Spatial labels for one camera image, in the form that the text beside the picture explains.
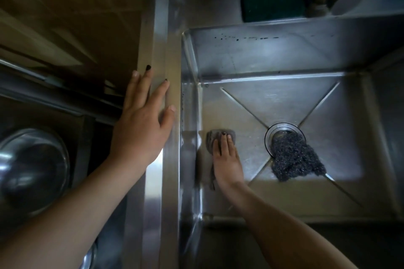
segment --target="sink drain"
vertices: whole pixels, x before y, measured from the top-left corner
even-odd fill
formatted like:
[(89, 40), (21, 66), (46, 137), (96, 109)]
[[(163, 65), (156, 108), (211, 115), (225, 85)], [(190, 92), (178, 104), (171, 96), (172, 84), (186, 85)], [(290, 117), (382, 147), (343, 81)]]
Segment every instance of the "sink drain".
[(265, 148), (267, 149), (268, 153), (272, 157), (275, 157), (275, 154), (272, 151), (272, 139), (274, 138), (274, 135), (279, 131), (295, 132), (295, 133), (299, 134), (303, 138), (304, 141), (306, 141), (306, 138), (305, 138), (303, 132), (298, 127), (296, 127), (294, 124), (276, 123), (273, 126), (271, 126), (265, 134)]

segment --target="green scouring pad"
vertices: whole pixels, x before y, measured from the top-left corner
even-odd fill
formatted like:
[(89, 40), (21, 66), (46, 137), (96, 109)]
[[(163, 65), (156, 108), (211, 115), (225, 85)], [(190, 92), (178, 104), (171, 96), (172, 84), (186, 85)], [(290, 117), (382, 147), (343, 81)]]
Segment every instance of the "green scouring pad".
[(241, 0), (244, 22), (304, 16), (303, 0)]

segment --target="hand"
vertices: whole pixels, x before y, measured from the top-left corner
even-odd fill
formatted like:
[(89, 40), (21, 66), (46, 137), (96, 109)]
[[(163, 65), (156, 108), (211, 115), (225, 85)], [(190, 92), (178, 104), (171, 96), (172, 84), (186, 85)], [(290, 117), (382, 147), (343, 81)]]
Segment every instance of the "hand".
[(225, 191), (237, 184), (244, 184), (243, 167), (238, 157), (237, 149), (229, 134), (221, 136), (221, 153), (219, 141), (213, 142), (213, 165), (219, 187)]
[(164, 147), (176, 111), (173, 105), (166, 108), (159, 123), (159, 109), (170, 83), (165, 80), (147, 99), (152, 78), (153, 70), (149, 66), (143, 77), (133, 72), (111, 143), (110, 157), (133, 167), (140, 166), (140, 175)]

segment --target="person's left arm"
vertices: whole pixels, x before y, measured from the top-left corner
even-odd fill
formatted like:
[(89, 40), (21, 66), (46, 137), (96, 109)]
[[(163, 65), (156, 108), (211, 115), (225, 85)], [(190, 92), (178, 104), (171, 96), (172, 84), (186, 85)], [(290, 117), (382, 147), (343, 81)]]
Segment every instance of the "person's left arm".
[(136, 71), (104, 163), (0, 248), (0, 268), (77, 269), (105, 222), (167, 141), (175, 107), (159, 109), (169, 82), (147, 100), (153, 70)]

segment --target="stainless steel sink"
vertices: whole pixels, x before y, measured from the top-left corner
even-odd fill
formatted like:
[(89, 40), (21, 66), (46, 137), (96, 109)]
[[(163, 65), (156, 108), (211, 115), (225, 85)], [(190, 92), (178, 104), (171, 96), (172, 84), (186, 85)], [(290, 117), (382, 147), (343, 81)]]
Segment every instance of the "stainless steel sink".
[[(404, 178), (391, 149), (401, 146), (394, 134), (401, 126), (386, 122), (404, 113), (383, 99), (394, 96), (383, 74), (403, 58), (390, 53), (404, 44), (404, 16), (243, 24), (237, 5), (153, 0), (144, 14), (138, 67), (154, 67), (152, 89), (169, 79), (166, 105), (181, 110), (145, 175), (142, 266), (268, 267), (243, 219), (217, 185), (210, 188), (205, 135), (219, 128), (235, 130), (245, 181), (265, 201), (309, 223), (359, 266), (396, 260), (389, 247), (404, 245), (395, 237), (404, 234)], [(395, 70), (387, 76), (399, 77)], [(275, 178), (264, 139), (276, 123), (301, 129), (336, 185)], [(136, 202), (129, 194), (128, 206)]]

